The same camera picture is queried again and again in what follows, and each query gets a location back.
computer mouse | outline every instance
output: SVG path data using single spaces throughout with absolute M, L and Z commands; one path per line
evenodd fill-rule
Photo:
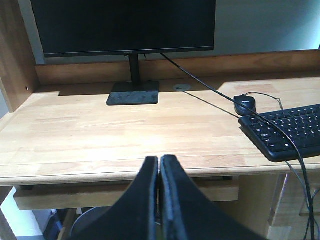
M 240 95 L 240 96 L 234 96 L 233 100 L 236 103 L 240 103 L 247 108 L 251 109 L 252 111 L 256 111 L 256 100 L 252 96 L 246 96 L 246 95 Z M 240 116 L 247 116 L 247 115 L 252 115 L 252 112 L 249 110 L 245 109 L 243 106 L 240 106 L 239 104 L 234 104 L 234 110 L 237 114 Z

black cable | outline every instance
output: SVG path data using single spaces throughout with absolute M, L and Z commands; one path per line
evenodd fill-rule
M 280 99 L 280 98 L 276 98 L 276 97 L 271 96 L 271 95 L 269 95 L 269 94 L 262 93 L 262 92 L 257 92 L 257 91 L 250 91 L 250 92 L 247 92 L 247 93 L 245 94 L 245 96 L 247 96 L 247 95 L 249 95 L 249 94 L 260 94 L 260 95 L 268 96 L 268 97 L 270 97 L 270 98 L 272 98 L 272 99 L 276 100 L 276 101 L 279 103 L 281 110 L 283 110 L 283 109 L 284 109 L 284 107 L 282 106 L 282 102 L 281 102 L 281 99 Z
M 312 199 L 315 198 L 315 196 L 319 193 L 319 191 L 320 191 L 320 188 L 317 189 L 317 190 L 314 192 L 314 194 L 312 195 Z M 320 227 L 319 227 L 319 225 L 318 225 L 318 223 L 317 223 L 316 220 L 315 220 L 314 222 L 315 222 L 315 224 L 316 224 L 316 226 L 317 226 L 317 230 L 318 230 L 318 238 L 317 238 L 317 239 L 320 240 Z M 306 240 L 306 239 L 307 239 L 308 230 L 309 230 L 309 225 L 310 225 L 310 216 L 309 216 L 309 218 L 308 218 L 308 223 L 307 223 L 307 225 L 306 225 L 306 229 L 305 229 L 305 233 L 304 233 L 303 240 Z
M 238 104 L 241 107 L 245 108 L 246 110 L 250 111 L 252 114 L 258 116 L 258 118 L 260 118 L 260 121 L 267 124 L 268 126 L 272 125 L 276 130 L 278 130 L 288 141 L 289 143 L 293 146 L 294 150 L 296 151 L 297 155 L 298 155 L 298 161 L 301 165 L 301 169 L 303 172 L 303 177 L 304 177 L 304 183 L 305 183 L 305 188 L 306 188 L 306 192 L 307 192 L 307 198 L 308 198 L 308 203 L 309 203 L 309 218 L 310 218 L 310 225 L 311 225 L 311 240 L 315 240 L 315 216 L 314 216 L 314 205 L 313 205 L 313 199 L 311 197 L 311 191 L 310 191 L 310 184 L 309 184 L 309 179 L 308 179 L 308 174 L 307 174 L 307 169 L 306 169 L 306 165 L 305 162 L 300 154 L 299 149 L 297 148 L 297 146 L 295 145 L 295 143 L 292 141 L 292 139 L 282 130 L 280 129 L 277 125 L 275 125 L 272 121 L 266 119 L 264 116 L 260 115 L 259 113 L 251 110 L 250 108 L 246 107 L 245 105 L 234 101 L 232 98 L 228 97 L 227 95 L 224 95 L 222 92 L 219 92 L 218 90 L 216 90 L 215 88 L 207 85 L 205 82 L 201 81 L 200 79 L 198 79 L 196 76 L 192 75 L 191 73 L 189 73 L 187 70 L 185 70 L 184 68 L 182 68 L 181 66 L 179 66 L 177 63 L 175 63 L 174 61 L 172 61 L 170 58 L 168 58 L 166 55 L 164 55 L 163 53 L 160 53 L 166 60 L 168 60 L 170 63 L 172 63 L 173 65 L 175 65 L 178 69 L 180 69 L 181 71 L 183 71 L 185 74 L 189 75 L 190 77 L 192 77 L 193 79 L 197 80 L 199 83 L 201 83 L 203 86 L 205 86 L 206 88 L 210 89 L 211 91 L 215 92 L 216 94 L 220 95 L 221 97 L 233 102 L 234 104 Z

wooden panel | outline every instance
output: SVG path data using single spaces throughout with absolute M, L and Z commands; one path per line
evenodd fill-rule
M 236 221 L 266 237 L 278 177 L 278 174 L 240 176 L 238 201 L 217 204 Z
M 4 202 L 8 194 L 10 193 L 11 189 L 12 189 L 11 186 L 0 187 L 0 206 L 2 205 L 2 203 Z M 1 208 L 0 208 L 0 240 L 17 240 Z
M 0 1 L 0 88 L 14 112 L 39 85 L 17 0 Z
M 0 208 L 0 240 L 17 240 L 1 208 Z
M 237 180 L 197 180 L 200 191 L 211 201 L 236 201 L 239 193 Z M 112 206 L 129 184 L 100 186 L 50 187 L 36 186 L 18 190 L 14 199 L 20 210 L 71 209 Z
M 283 73 L 320 70 L 320 51 L 286 51 L 177 59 L 199 77 L 217 74 Z M 128 62 L 38 65 L 42 85 L 105 83 L 130 80 Z M 167 60 L 140 61 L 143 80 L 180 79 L 185 73 Z
M 0 206 L 10 193 L 12 186 L 0 186 Z

white wall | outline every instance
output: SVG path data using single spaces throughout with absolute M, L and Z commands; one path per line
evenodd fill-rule
M 0 119 L 9 112 L 5 98 L 0 90 Z
M 8 197 L 1 205 L 1 210 L 5 215 L 12 231 L 16 237 L 42 236 L 41 229 L 35 218 L 33 211 L 18 209 L 14 200 L 16 189 L 13 188 Z
M 44 59 L 28 2 L 19 0 L 38 64 L 127 60 L 124 56 Z M 168 55 L 179 58 L 309 50 L 319 45 L 320 0 L 217 0 L 214 51 Z M 159 54 L 148 55 L 148 59 L 159 58 Z

keyboard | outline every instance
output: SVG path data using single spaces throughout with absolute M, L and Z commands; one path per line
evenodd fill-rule
M 303 158 L 320 155 L 320 104 L 261 114 L 283 130 L 295 143 Z M 298 159 L 298 154 L 276 128 L 254 115 L 239 119 L 243 131 L 271 162 Z

